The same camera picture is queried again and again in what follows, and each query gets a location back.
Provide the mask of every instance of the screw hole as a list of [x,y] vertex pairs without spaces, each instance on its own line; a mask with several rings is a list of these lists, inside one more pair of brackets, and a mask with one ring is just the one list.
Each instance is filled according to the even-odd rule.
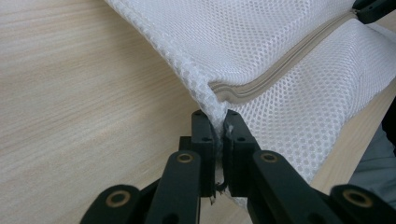
[[373,206],[373,201],[366,194],[355,189],[345,189],[343,196],[347,201],[359,207],[368,208]]
[[168,216],[163,218],[163,224],[177,224],[178,216],[174,213],[169,214]]
[[131,194],[126,190],[117,190],[112,192],[106,198],[106,204],[109,207],[121,207],[129,202]]
[[267,162],[276,162],[277,161],[277,156],[271,153],[262,153],[261,158],[263,161]]
[[193,156],[187,153],[183,153],[177,156],[177,161],[182,162],[182,163],[188,163],[192,161]]

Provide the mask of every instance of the wood grain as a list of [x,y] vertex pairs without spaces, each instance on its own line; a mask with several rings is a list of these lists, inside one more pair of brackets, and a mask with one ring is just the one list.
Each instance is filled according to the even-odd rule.
[[396,79],[344,125],[332,152],[311,183],[313,188],[328,194],[334,185],[348,183],[395,95]]
[[[2,224],[79,223],[104,189],[142,189],[191,134],[198,108],[146,39],[95,0],[2,1],[0,94]],[[367,130],[361,138],[374,130],[366,119],[382,116],[367,113],[354,118]],[[349,170],[360,156],[351,157]],[[341,175],[316,180],[327,186]],[[213,206],[203,199],[201,223],[251,221],[220,196]]]

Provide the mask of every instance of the light wood surface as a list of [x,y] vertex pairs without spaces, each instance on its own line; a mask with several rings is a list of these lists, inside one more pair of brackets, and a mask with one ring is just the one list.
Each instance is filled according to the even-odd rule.
[[347,184],[396,95],[396,79],[357,116],[344,125],[332,152],[311,186],[326,194],[334,185]]
[[[2,224],[78,223],[104,189],[142,189],[191,134],[198,108],[149,43],[94,0],[2,1],[0,94]],[[383,115],[367,113],[357,122],[370,135],[377,125],[365,118]],[[250,222],[225,196],[203,200],[201,223]]]

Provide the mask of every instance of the zipper teeth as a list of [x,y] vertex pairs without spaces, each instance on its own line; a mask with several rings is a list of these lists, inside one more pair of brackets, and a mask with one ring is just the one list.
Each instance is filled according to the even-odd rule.
[[297,49],[294,49],[292,53],[290,53],[290,55],[288,55],[287,58],[285,59],[280,59],[280,61],[283,61],[283,63],[281,65],[279,65],[276,68],[271,68],[268,70],[274,70],[273,72],[271,72],[268,77],[266,77],[264,80],[261,80],[260,82],[258,82],[257,84],[255,84],[254,86],[246,89],[246,90],[242,90],[242,91],[236,91],[233,88],[237,88],[237,87],[242,87],[241,86],[232,86],[232,85],[227,85],[227,84],[223,84],[223,83],[214,83],[213,85],[211,85],[211,89],[215,94],[218,93],[230,93],[232,94],[234,97],[236,98],[246,98],[249,97],[250,95],[256,93],[257,91],[260,91],[261,89],[265,88],[265,85],[268,84],[268,82],[271,82],[274,77],[278,77],[279,73],[282,72],[282,70],[284,70],[285,67],[289,66],[292,63],[297,63],[300,60],[298,60],[297,62],[295,62],[294,60],[296,58],[300,58],[300,53],[302,51],[304,51],[304,49],[309,46],[312,42],[316,41],[319,37],[321,37],[321,35],[325,32],[327,32],[328,30],[332,29],[335,30],[337,27],[339,27],[341,24],[343,24],[345,21],[355,17],[356,18],[356,11],[354,10],[350,10],[348,13],[341,15],[340,17],[334,19],[333,21],[329,22],[328,24],[324,25],[321,29],[317,30],[309,39],[307,40],[303,40],[304,43],[302,43],[301,46],[299,46]]

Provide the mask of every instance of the zipper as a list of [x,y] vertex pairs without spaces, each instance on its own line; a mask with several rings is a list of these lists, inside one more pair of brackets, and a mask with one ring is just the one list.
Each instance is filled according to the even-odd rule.
[[347,13],[320,25],[319,28],[301,40],[255,80],[240,86],[211,82],[209,87],[221,102],[228,101],[232,104],[241,104],[256,98],[267,91],[335,29],[350,19],[356,19],[356,13],[355,9],[351,9]]

